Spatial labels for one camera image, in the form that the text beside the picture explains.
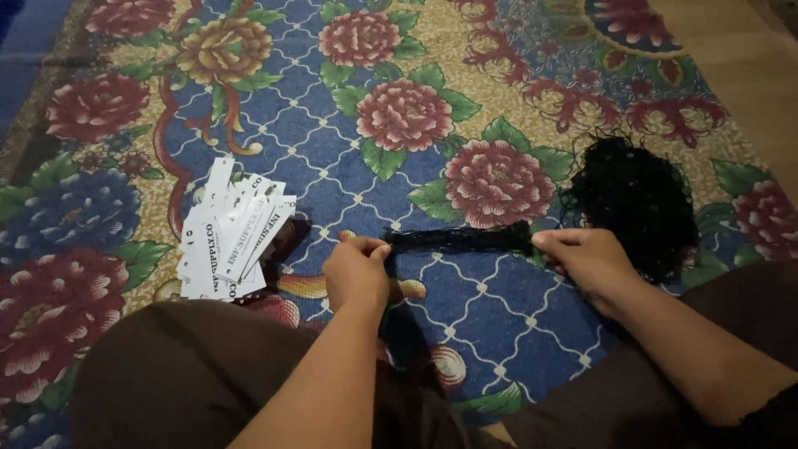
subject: hand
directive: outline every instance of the hand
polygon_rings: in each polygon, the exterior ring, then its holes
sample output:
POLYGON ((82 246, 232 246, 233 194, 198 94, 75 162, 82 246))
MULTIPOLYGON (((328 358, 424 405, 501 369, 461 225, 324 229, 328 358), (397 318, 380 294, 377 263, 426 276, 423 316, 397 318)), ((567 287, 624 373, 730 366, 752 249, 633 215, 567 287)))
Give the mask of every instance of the hand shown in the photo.
POLYGON ((376 307, 382 314, 390 286, 383 262, 391 246, 379 239, 355 237, 339 243, 322 266, 330 308, 344 304, 376 307))
POLYGON ((556 229, 536 232, 532 243, 543 260, 570 276, 604 316, 613 318, 618 292, 643 282, 615 235, 605 229, 556 229))

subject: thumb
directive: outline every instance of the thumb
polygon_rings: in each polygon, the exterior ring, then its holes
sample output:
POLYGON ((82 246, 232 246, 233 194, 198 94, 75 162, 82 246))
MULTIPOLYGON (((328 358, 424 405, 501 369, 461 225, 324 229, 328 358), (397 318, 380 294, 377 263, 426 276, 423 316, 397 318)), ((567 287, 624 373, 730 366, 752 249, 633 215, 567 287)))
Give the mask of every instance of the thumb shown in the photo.
POLYGON ((562 244, 557 240, 557 237, 546 235, 543 232, 538 232, 532 236, 532 244, 540 251, 543 251, 543 253, 561 262, 564 262, 568 258, 567 253, 568 250, 571 249, 568 245, 562 244))
POLYGON ((388 255, 390 253, 391 253, 391 245, 383 244, 382 246, 373 250, 369 258, 373 260, 379 260, 380 262, 384 262, 385 259, 388 258, 388 255))

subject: carpet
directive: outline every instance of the carpet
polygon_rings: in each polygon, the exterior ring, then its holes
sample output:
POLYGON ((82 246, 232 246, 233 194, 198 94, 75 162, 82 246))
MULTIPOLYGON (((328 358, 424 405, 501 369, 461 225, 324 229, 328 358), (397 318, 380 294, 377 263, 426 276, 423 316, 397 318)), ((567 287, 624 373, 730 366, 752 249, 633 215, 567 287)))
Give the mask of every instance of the carpet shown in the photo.
MULTIPOLYGON (((667 156, 693 197, 701 248, 663 288, 798 256, 795 210, 645 0, 76 0, 0 154, 2 438, 70 445, 82 357, 179 299, 176 236, 215 157, 298 196, 272 289, 247 306, 320 329, 339 241, 554 228, 575 153, 612 129, 667 156)), ((475 423, 612 345, 539 259, 403 255, 392 275, 381 357, 405 366, 423 346, 475 423)))

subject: forearm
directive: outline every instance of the forearm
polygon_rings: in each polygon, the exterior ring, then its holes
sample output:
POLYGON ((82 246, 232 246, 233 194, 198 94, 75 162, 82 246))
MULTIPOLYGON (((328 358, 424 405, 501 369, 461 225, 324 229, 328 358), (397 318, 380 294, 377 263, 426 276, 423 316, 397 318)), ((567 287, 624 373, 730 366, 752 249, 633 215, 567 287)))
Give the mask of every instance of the forearm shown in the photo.
POLYGON ((642 281, 607 302, 707 423, 735 425, 798 381, 789 368, 642 281))
POLYGON ((376 303, 359 300, 342 307, 229 447, 371 447, 382 313, 376 303))

